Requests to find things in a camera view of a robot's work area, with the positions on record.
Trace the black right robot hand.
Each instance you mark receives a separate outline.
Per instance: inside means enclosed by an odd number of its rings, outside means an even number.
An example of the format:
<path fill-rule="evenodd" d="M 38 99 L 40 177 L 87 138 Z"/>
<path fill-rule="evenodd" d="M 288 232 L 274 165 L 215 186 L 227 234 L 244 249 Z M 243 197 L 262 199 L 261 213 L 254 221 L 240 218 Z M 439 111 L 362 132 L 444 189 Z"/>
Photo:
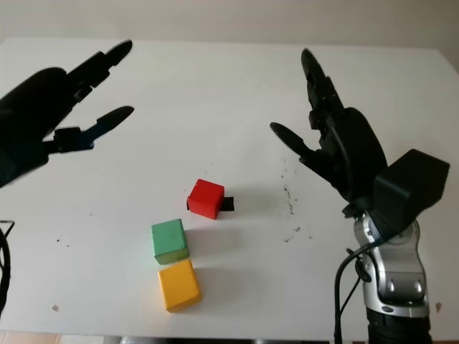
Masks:
<path fill-rule="evenodd" d="M 367 119 L 357 109 L 344 107 L 331 78 L 309 49 L 302 51 L 301 64 L 311 104 L 309 123 L 321 134 L 320 148 L 310 149 L 280 123 L 272 122 L 270 128 L 304 166 L 328 181 L 348 202 L 344 216 L 358 216 L 372 207 L 373 182 L 387 167 L 387 160 Z"/>

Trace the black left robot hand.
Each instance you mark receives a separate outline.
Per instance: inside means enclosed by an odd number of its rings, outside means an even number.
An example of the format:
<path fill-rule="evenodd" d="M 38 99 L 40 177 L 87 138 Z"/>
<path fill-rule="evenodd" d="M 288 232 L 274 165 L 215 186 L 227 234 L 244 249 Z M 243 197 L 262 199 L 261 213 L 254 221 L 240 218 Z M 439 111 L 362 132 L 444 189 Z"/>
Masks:
<path fill-rule="evenodd" d="M 58 128 L 71 113 L 110 75 L 132 50 L 131 40 L 115 45 L 67 72 L 60 67 L 40 70 L 1 99 L 1 185 L 6 186 L 44 166 L 51 154 L 93 149 L 134 111 L 131 106 L 114 109 L 82 130 Z"/>

